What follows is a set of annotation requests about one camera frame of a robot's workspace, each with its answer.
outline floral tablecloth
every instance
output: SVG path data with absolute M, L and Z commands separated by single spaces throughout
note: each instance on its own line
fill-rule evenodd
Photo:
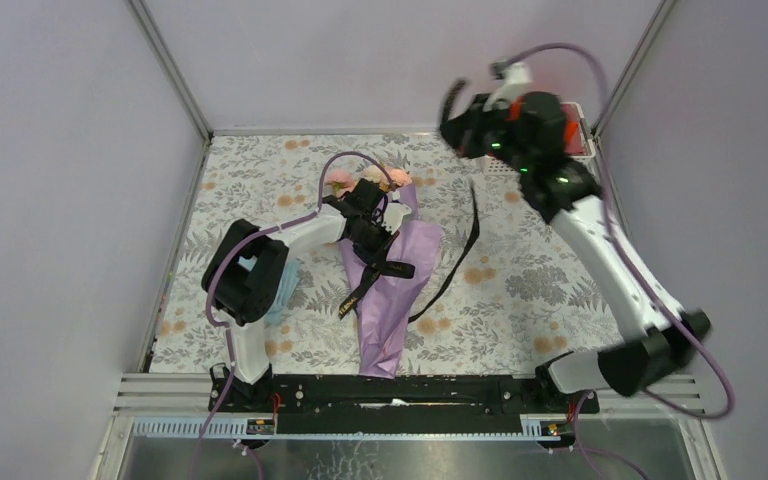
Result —
M 516 177 L 484 176 L 433 135 L 216 137 L 161 312 L 151 372 L 202 373 L 222 360 L 221 331 L 204 315 L 200 281 L 224 229 L 309 212 L 319 172 L 334 153 L 357 150 L 410 171 L 424 221 L 442 225 L 441 256 L 417 311 L 463 250 L 476 184 L 481 237 L 447 293 L 408 329 L 400 373 L 526 374 L 569 349 L 619 340 L 597 286 L 570 248 L 520 198 Z M 360 172 L 361 159 L 338 167 Z M 267 327 L 276 373 L 356 374 L 354 314 L 337 318 L 349 293 L 335 246 L 302 256 L 285 318 Z

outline pink flower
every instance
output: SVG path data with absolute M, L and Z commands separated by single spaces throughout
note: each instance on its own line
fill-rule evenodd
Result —
M 341 188 L 340 190 L 337 190 L 337 191 L 335 192 L 335 194 L 334 194 L 334 195 L 335 195 L 337 198 L 343 198 L 343 195 L 345 195 L 345 194 L 347 194 L 347 193 L 351 192 L 351 191 L 352 191 L 352 190 L 354 190 L 354 189 L 355 189 L 355 186 L 354 186 L 354 185 L 352 185 L 351 187 Z
M 341 195 L 338 192 L 341 190 L 351 191 L 351 189 L 355 188 L 355 179 L 351 173 L 338 168 L 325 175 L 325 185 L 329 185 L 334 194 L 339 197 Z
M 343 188 L 351 185 L 354 187 L 355 179 L 352 177 L 351 173 L 343 170 L 342 168 L 338 168 L 331 170 L 327 175 L 325 175 L 325 185 L 343 185 Z
M 393 179 L 393 183 L 400 187 L 404 187 L 405 185 L 410 185 L 413 183 L 413 180 L 411 180 L 408 172 L 402 170 L 401 168 L 388 168 L 387 173 L 390 175 L 390 178 Z

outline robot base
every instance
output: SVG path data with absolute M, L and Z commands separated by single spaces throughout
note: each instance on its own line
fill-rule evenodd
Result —
M 224 365 L 211 372 L 209 407 L 225 386 Z M 280 396 L 281 434 L 520 433 L 523 414 L 566 415 L 574 396 L 547 397 L 537 378 L 510 375 L 264 375 L 255 385 L 234 379 L 219 412 L 272 413 Z M 582 413 L 598 413 L 594 396 Z

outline metal frame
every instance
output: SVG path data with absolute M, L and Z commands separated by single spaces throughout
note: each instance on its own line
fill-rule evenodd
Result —
M 646 28 L 631 59 L 626 65 L 611 98 L 602 115 L 594 124 L 593 133 L 597 142 L 596 161 L 601 161 L 600 135 L 609 124 L 612 115 L 621 104 L 628 92 L 631 82 L 648 52 L 654 40 L 660 33 L 664 23 L 672 13 L 678 0 L 662 0 L 649 25 Z M 374 135 L 374 134 L 426 134 L 432 135 L 428 127 L 417 128 L 330 128 L 330 129 L 226 129 L 213 131 L 204 117 L 198 102 L 187 86 L 180 69 L 172 57 L 166 42 L 161 36 L 157 24 L 149 12 L 143 0 L 126 0 L 126 4 L 132 11 L 135 21 L 145 35 L 152 52 L 166 74 L 176 95 L 181 101 L 188 117 L 192 121 L 199 135 L 204 139 L 204 150 L 198 168 L 193 174 L 187 205 L 182 214 L 181 221 L 176 232 L 178 240 L 170 254 L 167 268 L 164 270 L 164 285 L 158 294 L 155 309 L 152 311 L 151 325 L 147 331 L 143 348 L 139 351 L 139 358 L 135 362 L 136 369 L 144 367 L 144 359 L 151 353 L 155 338 L 158 311 L 162 306 L 163 297 L 168 292 L 172 277 L 169 275 L 176 268 L 179 260 L 179 248 L 181 239 L 186 234 L 186 229 L 191 219 L 191 210 L 198 192 L 204 166 L 209 154 L 210 142 L 214 135 Z M 624 215 L 621 204 L 617 198 L 617 210 L 620 221 L 625 227 Z M 143 418 L 151 417 L 180 417 L 204 419 L 207 415 L 207 399 L 211 389 L 210 377 L 207 374 L 125 374 L 122 378 L 120 391 L 116 399 L 113 416 L 108 425 L 107 433 L 102 442 L 102 447 L 96 459 L 95 466 L 89 478 L 113 480 L 118 479 L 123 466 L 128 458 L 130 440 L 134 433 L 134 425 Z M 654 391 L 663 394 L 680 405 L 699 413 L 704 412 L 699 385 L 691 375 L 673 375 L 654 386 Z M 624 398 L 614 392 L 600 393 L 600 406 L 602 412 L 591 418 L 619 418 L 619 419 L 661 419 L 669 414 L 664 408 L 648 397 Z M 218 414 L 216 418 L 242 419 L 248 417 L 261 417 L 260 414 Z M 524 425 L 531 420 L 563 420 L 562 415 L 523 415 Z M 691 466 L 694 474 L 700 479 L 721 479 L 726 476 L 716 446 L 712 440 L 710 428 L 707 424 L 694 419 L 678 418 L 674 420 L 681 431 L 685 442 Z M 403 436 L 400 439 L 408 439 L 419 436 Z
M 222 129 L 213 132 L 215 136 L 245 137 L 254 135 L 436 135 L 434 127 L 346 127 L 346 128 L 240 128 Z
M 614 91 L 611 92 L 608 104 L 605 106 L 604 110 L 602 110 L 599 118 L 596 119 L 596 123 L 594 123 L 593 135 L 597 139 L 602 136 L 602 133 L 611 121 L 614 112 L 616 112 L 623 98 L 625 98 L 631 82 L 634 81 L 634 77 L 637 75 L 637 71 L 649 54 L 652 44 L 655 42 L 658 34 L 661 33 L 664 23 L 666 23 L 678 1 L 679 0 L 661 0 L 661 3 L 655 10 L 655 14 L 649 21 L 649 25 L 646 26 L 646 30 L 643 32 L 640 42 L 634 49 L 634 53 L 632 53 L 619 80 L 617 80 L 617 85 L 614 87 Z
M 204 114 L 201 108 L 199 108 L 193 92 L 190 91 L 187 82 L 184 81 L 184 76 L 181 74 L 175 59 L 172 58 L 169 47 L 166 45 L 166 41 L 163 40 L 163 36 L 160 35 L 160 30 L 158 30 L 157 24 L 145 2 L 143 0 L 126 0 L 125 3 L 128 4 L 128 8 L 134 15 L 134 20 L 136 20 L 137 25 L 143 32 L 143 35 L 145 35 L 146 42 L 151 47 L 155 58 L 157 58 L 157 63 L 172 84 L 172 89 L 178 95 L 178 99 L 181 100 L 181 104 L 184 110 L 186 110 L 187 116 L 190 117 L 190 121 L 193 122 L 193 126 L 196 127 L 204 141 L 209 141 L 212 129 L 204 118 Z
M 166 294 L 169 293 L 169 289 L 172 286 L 172 280 L 174 279 L 174 272 L 178 268 L 178 261 L 181 259 L 179 255 L 181 249 L 181 243 L 184 236 L 187 234 L 187 230 L 190 226 L 192 219 L 192 210 L 196 202 L 196 196 L 198 195 L 199 186 L 204 176 L 204 167 L 207 164 L 207 156 L 210 154 L 210 140 L 205 140 L 202 145 L 201 157 L 197 163 L 197 168 L 193 171 L 193 176 L 190 179 L 190 186 L 187 190 L 187 203 L 184 206 L 184 211 L 181 213 L 181 219 L 178 221 L 178 227 L 175 229 L 175 245 L 172 251 L 169 252 L 169 258 L 166 260 L 166 268 L 163 270 L 163 279 L 161 283 L 160 291 L 157 294 L 157 298 L 154 302 L 154 309 L 151 311 L 152 316 L 149 321 L 149 326 L 146 329 L 146 333 L 143 337 L 143 342 L 137 353 L 137 358 L 132 364 L 131 370 L 136 372 L 143 372 L 148 370 L 147 358 L 152 354 L 154 349 L 154 341 L 157 336 L 157 327 L 160 323 L 160 311 L 164 304 Z
M 100 451 L 98 467 L 90 477 L 97 480 L 116 480 L 123 472 L 128 459 L 130 440 L 146 430 L 145 423 L 161 420 L 192 425 L 194 419 L 204 421 L 207 416 L 207 401 L 211 389 L 210 376 L 207 374 L 144 374 L 132 373 L 122 377 L 119 395 L 116 399 L 114 414 L 108 428 L 103 448 Z M 672 375 L 653 385 L 653 391 L 698 413 L 704 413 L 700 398 L 699 384 L 692 375 Z M 654 400 L 645 396 L 624 398 L 614 392 L 600 392 L 599 404 L 602 412 L 586 415 L 591 419 L 652 420 L 669 417 L 669 412 Z M 262 413 L 217 414 L 216 419 L 229 425 L 239 423 L 246 418 L 263 418 Z M 524 434 L 511 437 L 493 435 L 431 436 L 431 435 L 316 435 L 289 436 L 286 438 L 306 440 L 481 440 L 498 441 L 522 438 L 524 441 L 538 441 L 530 426 L 540 420 L 563 420 L 563 415 L 521 415 L 525 427 Z M 674 418 L 684 440 L 691 467 L 700 480 L 721 479 L 726 477 L 719 462 L 716 450 L 710 441 L 706 425 L 689 418 Z M 192 437 L 192 428 L 178 435 L 181 438 Z

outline purple wrapping paper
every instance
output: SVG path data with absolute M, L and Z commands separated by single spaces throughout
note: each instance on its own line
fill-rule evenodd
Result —
M 443 237 L 442 227 L 418 220 L 415 185 L 400 188 L 399 194 L 400 203 L 413 210 L 414 220 L 402 224 L 401 233 L 393 242 L 387 259 L 410 263 L 416 267 L 416 272 L 413 278 L 381 276 L 358 305 L 359 374 L 369 377 L 396 376 L 411 307 L 431 278 Z M 349 285 L 355 289 L 366 265 L 354 254 L 348 240 L 340 242 L 340 253 Z

